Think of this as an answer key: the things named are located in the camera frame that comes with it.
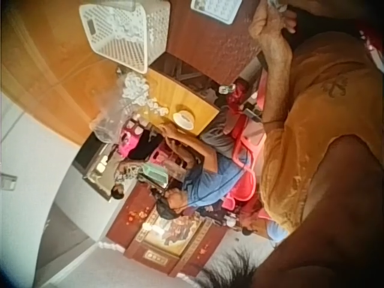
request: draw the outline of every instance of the black hair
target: black hair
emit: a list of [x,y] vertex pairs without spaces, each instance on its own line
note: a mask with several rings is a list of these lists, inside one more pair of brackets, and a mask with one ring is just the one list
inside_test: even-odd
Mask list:
[[120,193],[117,189],[116,189],[116,186],[114,185],[110,191],[110,195],[112,196],[112,198],[116,199],[116,200],[121,200],[124,198],[124,193]]
[[256,269],[248,253],[235,251],[233,255],[227,255],[220,265],[215,263],[214,269],[204,268],[196,283],[201,288],[252,288]]
[[253,231],[252,230],[248,230],[247,228],[243,227],[243,229],[241,230],[241,233],[244,235],[244,236],[250,236],[253,234]]
[[173,220],[173,219],[179,218],[181,216],[181,214],[177,214],[175,212],[175,210],[173,210],[173,209],[171,209],[171,207],[169,207],[168,200],[163,196],[160,196],[157,199],[156,210],[157,210],[157,213],[159,214],[159,216],[165,220]]

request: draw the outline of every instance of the light switch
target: light switch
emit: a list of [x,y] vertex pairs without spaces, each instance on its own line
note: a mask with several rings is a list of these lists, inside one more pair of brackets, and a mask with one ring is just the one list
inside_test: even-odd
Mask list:
[[16,187],[17,177],[1,173],[1,190],[13,191]]

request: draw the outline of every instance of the wooden table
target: wooden table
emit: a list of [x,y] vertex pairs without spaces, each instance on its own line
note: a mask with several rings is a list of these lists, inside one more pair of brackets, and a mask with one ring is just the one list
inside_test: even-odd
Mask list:
[[191,0],[169,2],[167,52],[219,84],[233,83],[260,51],[248,34],[258,0],[243,0],[231,25],[193,11]]
[[146,78],[150,85],[150,97],[156,98],[159,105],[167,107],[169,114],[161,117],[151,112],[143,116],[155,126],[173,122],[172,116],[180,110],[187,110],[195,118],[194,129],[189,131],[197,136],[215,118],[218,109],[206,102],[200,96],[194,94],[184,85],[175,80],[149,69]]

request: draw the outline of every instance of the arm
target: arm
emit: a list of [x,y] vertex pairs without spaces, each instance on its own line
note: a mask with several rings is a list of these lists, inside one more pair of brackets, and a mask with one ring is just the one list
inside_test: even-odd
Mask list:
[[180,158],[182,158],[185,162],[187,162],[187,169],[191,169],[193,166],[196,165],[196,159],[185,148],[181,146],[176,146],[175,141],[170,140],[168,137],[166,137],[166,142],[168,147],[174,153],[176,153]]
[[253,22],[249,28],[263,50],[268,65],[266,98],[263,123],[266,134],[283,128],[288,114],[289,73],[292,50],[283,38],[281,30],[287,28],[294,32],[296,14],[286,11],[281,15],[275,8],[260,0]]
[[132,165],[132,164],[140,165],[140,164],[144,164],[144,163],[145,163],[145,161],[140,161],[140,160],[132,161],[129,159],[124,159],[119,163],[119,165],[117,166],[116,169],[119,170],[121,173],[124,173],[129,165]]
[[180,141],[186,146],[191,147],[204,157],[203,168],[207,171],[217,173],[217,153],[216,150],[199,139],[180,133],[173,124],[162,125],[160,127],[165,135]]
[[263,125],[268,135],[274,129],[284,128],[288,114],[290,61],[270,65],[266,83]]

